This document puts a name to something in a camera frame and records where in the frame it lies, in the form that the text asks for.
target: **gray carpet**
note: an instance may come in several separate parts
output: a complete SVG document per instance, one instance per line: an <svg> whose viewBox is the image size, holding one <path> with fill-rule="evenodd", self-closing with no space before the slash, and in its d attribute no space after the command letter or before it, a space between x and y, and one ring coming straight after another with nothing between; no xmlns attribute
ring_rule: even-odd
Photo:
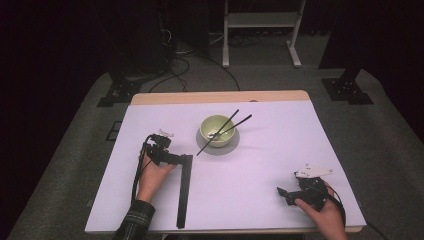
<svg viewBox="0 0 424 240"><path fill-rule="evenodd" d="M292 66L281 38L262 38L246 48L230 48L230 71L242 91L305 90L337 154L367 221L388 239L424 236L424 146L384 93L377 79L361 71L357 83L373 105L349 105L330 100L322 78L339 77L342 70L318 70L325 36L299 36L296 48L303 67ZM221 61L221 50L211 56ZM190 69L181 78L188 91L236 91L230 75L215 63L184 58ZM175 73L185 63L173 63ZM142 86L147 92L164 76ZM96 81L68 128L9 239L110 239L110 234L84 233L114 142L105 141L115 121L122 120L128 104L97 108L111 85L107 73ZM170 79L153 92L180 92L179 80ZM307 234L307 240L322 239ZM371 227L350 239L382 239Z"/></svg>

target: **white metal frame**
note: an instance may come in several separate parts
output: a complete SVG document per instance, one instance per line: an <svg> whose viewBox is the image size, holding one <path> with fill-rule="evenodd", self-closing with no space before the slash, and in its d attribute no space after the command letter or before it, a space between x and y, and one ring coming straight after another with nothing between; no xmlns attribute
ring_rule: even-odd
<svg viewBox="0 0 424 240"><path fill-rule="evenodd" d="M300 68L299 56L294 47L300 23L302 21L303 9L306 0L301 0L297 12L281 13L229 13L228 0L225 0L224 12L224 46L222 49L222 66L230 66L230 55L228 50L228 29L229 28L251 28L251 27L293 27L290 40L286 41L290 56L295 67Z"/></svg>

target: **table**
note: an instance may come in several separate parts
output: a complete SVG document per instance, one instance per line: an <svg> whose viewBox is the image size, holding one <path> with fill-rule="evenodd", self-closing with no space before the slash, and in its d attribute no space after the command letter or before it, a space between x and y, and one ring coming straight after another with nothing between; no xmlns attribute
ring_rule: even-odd
<svg viewBox="0 0 424 240"><path fill-rule="evenodd" d="M302 21L305 4L306 0L300 0L297 12L229 13L228 0L225 0L222 66L230 66L230 54L228 50L228 30L230 28L293 27L291 39L286 41L286 45L289 49L294 67L300 68L302 64L294 45Z"/></svg>
<svg viewBox="0 0 424 240"><path fill-rule="evenodd" d="M253 117L238 129L237 146L220 155L195 142L208 115ZM170 173L153 200L154 233L305 233L313 222L287 206L276 187L297 191L293 172L306 163L333 169L323 177L336 189L347 214L348 232L366 225L343 169L304 91L149 93L134 96L122 123L85 231L115 231L130 205L138 152L159 128L175 134L169 150L193 154L184 229L176 228L181 168Z"/></svg>

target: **plaid sleeve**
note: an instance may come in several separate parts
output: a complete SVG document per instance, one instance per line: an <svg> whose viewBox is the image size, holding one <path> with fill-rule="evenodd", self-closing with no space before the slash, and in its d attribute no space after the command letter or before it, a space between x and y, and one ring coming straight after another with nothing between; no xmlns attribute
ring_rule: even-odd
<svg viewBox="0 0 424 240"><path fill-rule="evenodd" d="M145 239L154 213L151 204L135 200L113 239Z"/></svg>

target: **person's right hand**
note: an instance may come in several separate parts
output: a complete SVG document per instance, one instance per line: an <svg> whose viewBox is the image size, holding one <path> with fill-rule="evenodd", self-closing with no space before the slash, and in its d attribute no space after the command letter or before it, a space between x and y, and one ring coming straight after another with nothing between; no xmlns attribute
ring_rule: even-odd
<svg viewBox="0 0 424 240"><path fill-rule="evenodd" d="M334 191L328 188L328 193L334 196ZM347 240L347 235L343 226L342 216L337 205L326 199L324 207L317 212L301 199L296 199L295 203L300 207L315 223L317 230L327 240Z"/></svg>

